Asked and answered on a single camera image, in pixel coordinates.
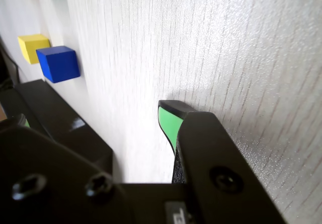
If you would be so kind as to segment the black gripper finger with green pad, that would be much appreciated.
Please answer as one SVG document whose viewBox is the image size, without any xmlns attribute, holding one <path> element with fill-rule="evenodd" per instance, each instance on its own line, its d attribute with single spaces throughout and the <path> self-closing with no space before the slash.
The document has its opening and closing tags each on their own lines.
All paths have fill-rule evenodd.
<svg viewBox="0 0 322 224">
<path fill-rule="evenodd" d="M 178 100 L 160 100 L 158 122 L 180 158 L 198 223 L 284 223 L 213 113 Z"/>
<path fill-rule="evenodd" d="M 23 126 L 1 122 L 1 223 L 133 223 L 111 175 Z"/>
</svg>

